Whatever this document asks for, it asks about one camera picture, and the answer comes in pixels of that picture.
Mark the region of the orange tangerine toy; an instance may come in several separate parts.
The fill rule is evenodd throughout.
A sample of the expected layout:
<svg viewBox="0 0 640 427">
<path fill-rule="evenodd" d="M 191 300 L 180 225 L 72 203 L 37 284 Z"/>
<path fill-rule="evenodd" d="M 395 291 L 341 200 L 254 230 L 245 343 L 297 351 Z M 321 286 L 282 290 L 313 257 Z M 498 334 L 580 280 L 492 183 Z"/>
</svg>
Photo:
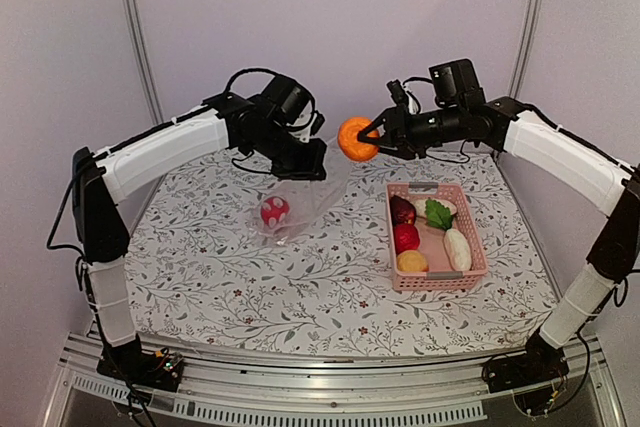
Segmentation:
<svg viewBox="0 0 640 427">
<path fill-rule="evenodd" d="M 376 145 L 361 142 L 358 134 L 371 123 L 366 117 L 352 117 L 346 120 L 339 129 L 337 142 L 342 152 L 352 161 L 367 162 L 379 151 Z"/>
</svg>

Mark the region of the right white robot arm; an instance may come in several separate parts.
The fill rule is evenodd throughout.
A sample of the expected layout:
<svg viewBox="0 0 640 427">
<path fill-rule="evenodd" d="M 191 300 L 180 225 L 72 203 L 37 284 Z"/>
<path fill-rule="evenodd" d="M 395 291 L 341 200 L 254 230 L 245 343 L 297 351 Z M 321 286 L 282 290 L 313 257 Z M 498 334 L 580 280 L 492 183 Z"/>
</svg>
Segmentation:
<svg viewBox="0 0 640 427">
<path fill-rule="evenodd" d="M 357 139 L 405 160 L 423 158 L 428 148 L 447 142 L 483 143 L 541 168 L 606 216 L 585 266 L 518 359 L 524 382 L 537 383 L 554 369 L 555 354 L 633 270 L 639 255 L 638 169 L 587 146 L 531 104 L 465 95 L 420 114 L 395 106 L 362 127 Z"/>
</svg>

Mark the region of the clear zip top bag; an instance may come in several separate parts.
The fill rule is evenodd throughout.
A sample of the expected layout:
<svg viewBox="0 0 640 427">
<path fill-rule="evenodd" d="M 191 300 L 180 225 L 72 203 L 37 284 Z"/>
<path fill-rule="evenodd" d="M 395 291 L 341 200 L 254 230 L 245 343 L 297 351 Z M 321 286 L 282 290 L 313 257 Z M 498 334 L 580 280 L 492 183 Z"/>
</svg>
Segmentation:
<svg viewBox="0 0 640 427">
<path fill-rule="evenodd" d="M 308 230 L 344 196 L 353 167 L 353 161 L 331 152 L 325 162 L 324 181 L 281 182 L 250 208 L 246 227 L 264 245 L 284 246 Z M 267 228 L 260 217 L 262 202 L 271 196 L 280 196 L 290 205 L 287 219 L 273 229 Z"/>
</svg>

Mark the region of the dark purple fruit toy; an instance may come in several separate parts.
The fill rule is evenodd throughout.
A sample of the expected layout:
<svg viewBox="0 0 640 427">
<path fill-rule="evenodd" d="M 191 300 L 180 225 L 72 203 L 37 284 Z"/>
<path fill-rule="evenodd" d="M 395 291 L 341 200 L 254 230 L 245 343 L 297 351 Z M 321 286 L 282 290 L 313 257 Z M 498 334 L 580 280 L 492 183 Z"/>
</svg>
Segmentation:
<svg viewBox="0 0 640 427">
<path fill-rule="evenodd" d="M 409 200 L 393 195 L 390 197 L 389 207 L 393 226 L 400 224 L 415 224 L 417 213 L 414 205 Z"/>
</svg>

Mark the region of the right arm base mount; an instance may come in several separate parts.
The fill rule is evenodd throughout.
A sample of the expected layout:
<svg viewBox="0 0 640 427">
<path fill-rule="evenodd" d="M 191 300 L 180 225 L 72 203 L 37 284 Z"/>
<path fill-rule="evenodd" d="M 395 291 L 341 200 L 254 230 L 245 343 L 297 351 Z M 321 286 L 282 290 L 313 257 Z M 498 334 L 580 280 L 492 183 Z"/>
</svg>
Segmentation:
<svg viewBox="0 0 640 427">
<path fill-rule="evenodd" d="M 516 408 L 528 417 L 549 414 L 565 391 L 569 366 L 564 353 L 550 359 L 532 352 L 497 354 L 482 366 L 481 378 L 490 393 L 512 393 Z"/>
</svg>

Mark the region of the red mushroom toy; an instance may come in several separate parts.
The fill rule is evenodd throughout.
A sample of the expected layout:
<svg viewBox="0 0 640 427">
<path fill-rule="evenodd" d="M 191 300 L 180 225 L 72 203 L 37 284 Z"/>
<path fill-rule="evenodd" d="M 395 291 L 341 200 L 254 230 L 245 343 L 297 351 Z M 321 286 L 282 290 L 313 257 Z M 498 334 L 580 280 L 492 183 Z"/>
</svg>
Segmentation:
<svg viewBox="0 0 640 427">
<path fill-rule="evenodd" d="M 268 197 L 260 206 L 260 217 L 263 224 L 269 229 L 282 224 L 289 216 L 289 213 L 289 203 L 280 196 Z"/>
</svg>

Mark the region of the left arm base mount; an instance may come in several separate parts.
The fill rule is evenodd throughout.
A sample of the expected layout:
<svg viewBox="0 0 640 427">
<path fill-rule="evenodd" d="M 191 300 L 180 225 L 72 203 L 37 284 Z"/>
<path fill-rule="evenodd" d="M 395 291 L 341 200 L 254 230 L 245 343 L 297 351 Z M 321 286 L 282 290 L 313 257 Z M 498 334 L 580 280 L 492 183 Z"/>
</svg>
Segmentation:
<svg viewBox="0 0 640 427">
<path fill-rule="evenodd" d="M 103 376 L 156 390 L 176 392 L 184 370 L 184 357 L 168 348 L 144 352 L 138 338 L 118 347 L 103 346 L 97 372 Z"/>
</svg>

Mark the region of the red strawberry toy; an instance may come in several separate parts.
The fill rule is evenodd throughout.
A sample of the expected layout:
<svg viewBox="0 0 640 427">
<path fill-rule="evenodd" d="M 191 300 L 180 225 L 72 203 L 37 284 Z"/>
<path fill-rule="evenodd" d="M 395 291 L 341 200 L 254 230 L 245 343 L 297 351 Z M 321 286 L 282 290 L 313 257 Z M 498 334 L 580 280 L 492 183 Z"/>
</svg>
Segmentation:
<svg viewBox="0 0 640 427">
<path fill-rule="evenodd" d="M 417 250 L 420 246 L 420 234 L 413 224 L 397 224 L 393 227 L 394 247 L 397 254 L 408 250 Z"/>
</svg>

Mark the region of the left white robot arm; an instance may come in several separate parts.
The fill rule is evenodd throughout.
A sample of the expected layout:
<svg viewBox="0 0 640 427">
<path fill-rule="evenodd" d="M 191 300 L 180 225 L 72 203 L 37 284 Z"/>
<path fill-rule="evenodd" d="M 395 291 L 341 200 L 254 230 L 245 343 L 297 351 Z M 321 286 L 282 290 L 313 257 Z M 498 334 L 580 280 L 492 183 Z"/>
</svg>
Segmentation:
<svg viewBox="0 0 640 427">
<path fill-rule="evenodd" d="M 262 155 L 280 180 L 325 179 L 327 145 L 316 137 L 316 128 L 290 129 L 312 100 L 300 89 L 282 99 L 224 92 L 115 146 L 74 154 L 73 215 L 88 265 L 90 305 L 104 344 L 113 348 L 109 362 L 126 380 L 141 380 L 149 362 L 132 346 L 137 333 L 124 272 L 130 236 L 119 204 L 174 169 L 226 149 Z"/>
</svg>

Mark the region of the pink plastic basket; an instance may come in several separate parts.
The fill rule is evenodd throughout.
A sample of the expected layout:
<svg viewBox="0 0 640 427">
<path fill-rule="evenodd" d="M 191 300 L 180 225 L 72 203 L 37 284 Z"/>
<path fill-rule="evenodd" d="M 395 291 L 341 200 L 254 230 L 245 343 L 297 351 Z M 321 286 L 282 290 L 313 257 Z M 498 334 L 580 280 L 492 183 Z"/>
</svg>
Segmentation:
<svg viewBox="0 0 640 427">
<path fill-rule="evenodd" d="M 393 240 L 393 225 L 389 207 L 390 197 L 400 196 L 411 203 L 417 199 L 444 199 L 457 207 L 453 227 L 467 239 L 471 248 L 472 267 L 467 272 L 455 271 L 449 262 L 443 245 L 446 231 L 430 227 L 424 218 L 416 217 L 414 226 L 420 234 L 420 246 L 417 249 L 428 260 L 429 270 L 426 273 L 404 273 L 397 269 L 396 253 Z M 389 233 L 390 265 L 393 289 L 398 292 L 433 291 L 433 290 L 468 290 L 473 287 L 487 272 L 484 247 L 480 240 L 476 222 L 470 205 L 461 186 L 442 183 L 390 183 L 386 186 L 386 214 Z"/>
</svg>

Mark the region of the yellow peach toy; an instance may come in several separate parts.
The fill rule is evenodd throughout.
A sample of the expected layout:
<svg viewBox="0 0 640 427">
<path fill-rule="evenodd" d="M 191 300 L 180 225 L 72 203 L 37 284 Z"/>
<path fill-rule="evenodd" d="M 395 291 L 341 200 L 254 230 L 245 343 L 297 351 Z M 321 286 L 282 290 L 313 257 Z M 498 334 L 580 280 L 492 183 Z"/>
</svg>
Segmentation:
<svg viewBox="0 0 640 427">
<path fill-rule="evenodd" d="M 429 263 L 418 250 L 405 250 L 396 258 L 397 269 L 404 273 L 426 273 Z"/>
</svg>

